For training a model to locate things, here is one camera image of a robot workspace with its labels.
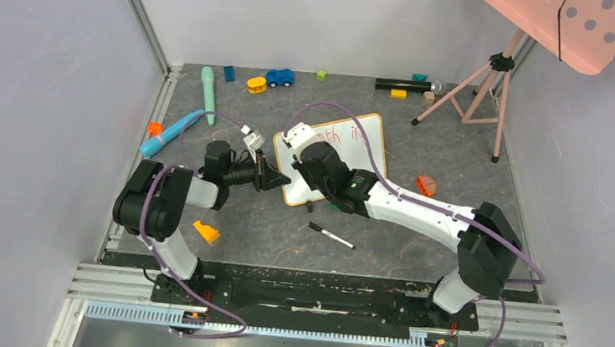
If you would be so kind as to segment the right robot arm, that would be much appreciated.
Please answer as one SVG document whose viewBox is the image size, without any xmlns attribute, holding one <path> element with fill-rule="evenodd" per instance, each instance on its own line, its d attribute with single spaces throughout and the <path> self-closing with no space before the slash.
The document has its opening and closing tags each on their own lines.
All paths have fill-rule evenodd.
<svg viewBox="0 0 615 347">
<path fill-rule="evenodd" d="M 521 244 L 496 205 L 461 207 L 404 190 L 372 171 L 349 168 L 325 141 L 287 138 L 285 145 L 306 185 L 339 210 L 401 225 L 456 253 L 458 266 L 439 280 L 424 304 L 431 324 L 447 325 L 474 299 L 501 296 Z"/>
</svg>

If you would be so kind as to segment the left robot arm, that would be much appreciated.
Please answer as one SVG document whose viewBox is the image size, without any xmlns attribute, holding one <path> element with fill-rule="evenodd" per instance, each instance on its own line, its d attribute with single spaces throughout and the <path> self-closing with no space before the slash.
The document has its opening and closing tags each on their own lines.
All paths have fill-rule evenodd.
<svg viewBox="0 0 615 347">
<path fill-rule="evenodd" d="M 177 275 L 172 289 L 183 303 L 194 304 L 205 294 L 205 281 L 195 274 L 199 260 L 178 229 L 184 207 L 220 210 L 233 186 L 249 184 L 262 192 L 292 182 L 261 150 L 239 161 L 234 156 L 228 142 L 208 143 L 199 177 L 180 166 L 160 176 L 161 162 L 142 160 L 113 205 L 114 222 L 160 256 L 164 274 Z"/>
</svg>

